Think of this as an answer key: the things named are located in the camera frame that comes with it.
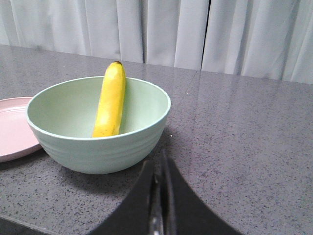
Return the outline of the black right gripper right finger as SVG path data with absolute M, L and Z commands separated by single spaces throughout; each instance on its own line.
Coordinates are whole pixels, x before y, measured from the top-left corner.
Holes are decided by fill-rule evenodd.
M 239 235 L 190 188 L 175 161 L 162 151 L 161 206 L 166 235 Z

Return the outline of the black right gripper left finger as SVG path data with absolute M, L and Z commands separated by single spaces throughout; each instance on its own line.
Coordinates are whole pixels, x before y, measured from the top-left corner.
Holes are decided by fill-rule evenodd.
M 162 235 L 160 184 L 154 163 L 145 161 L 134 187 L 91 235 Z

